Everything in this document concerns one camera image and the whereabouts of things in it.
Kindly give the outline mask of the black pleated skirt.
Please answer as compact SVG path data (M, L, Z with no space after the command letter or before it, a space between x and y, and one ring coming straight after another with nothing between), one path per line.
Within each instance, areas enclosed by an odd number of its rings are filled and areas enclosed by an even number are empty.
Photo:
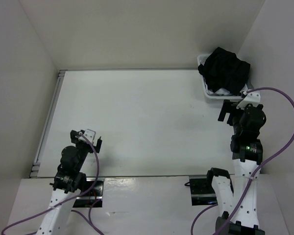
M239 95L248 82L250 67L250 63L240 60L235 53L218 47L198 66L198 71L205 77L208 89L216 92L224 88Z

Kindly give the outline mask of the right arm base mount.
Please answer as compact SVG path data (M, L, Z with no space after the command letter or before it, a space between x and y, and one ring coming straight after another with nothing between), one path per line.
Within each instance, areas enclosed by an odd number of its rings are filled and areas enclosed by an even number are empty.
M193 206L221 203L222 208L233 208L233 186L230 174L211 169L205 176L190 176L184 186L190 188Z

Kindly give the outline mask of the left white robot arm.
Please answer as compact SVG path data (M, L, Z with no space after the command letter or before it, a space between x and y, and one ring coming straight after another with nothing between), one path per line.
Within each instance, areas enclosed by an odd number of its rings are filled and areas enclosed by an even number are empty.
M70 132L73 146L65 147L61 152L60 165L57 168L52 186L52 194L47 212L36 234L61 235L65 230L70 212L76 198L88 194L98 181L98 153L102 139L94 143L96 132L90 129ZM88 154L95 155L97 165L96 177L88 186L86 174L81 168Z

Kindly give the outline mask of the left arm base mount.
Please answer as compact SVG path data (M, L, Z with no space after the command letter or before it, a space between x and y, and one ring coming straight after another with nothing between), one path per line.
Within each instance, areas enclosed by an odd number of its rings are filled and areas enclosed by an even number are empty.
M103 200L104 179L99 178L93 188L82 197L77 197L73 208L101 208Z

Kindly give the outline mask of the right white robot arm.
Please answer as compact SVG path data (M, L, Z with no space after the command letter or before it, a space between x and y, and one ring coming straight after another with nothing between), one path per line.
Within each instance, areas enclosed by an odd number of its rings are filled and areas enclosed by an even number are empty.
M243 108L230 100L223 102L218 120L233 127L230 149L234 177L225 169L207 172L205 188L215 192L219 208L215 232L218 235L263 235L257 215L257 180L263 161L263 146L258 136L266 123L263 105Z

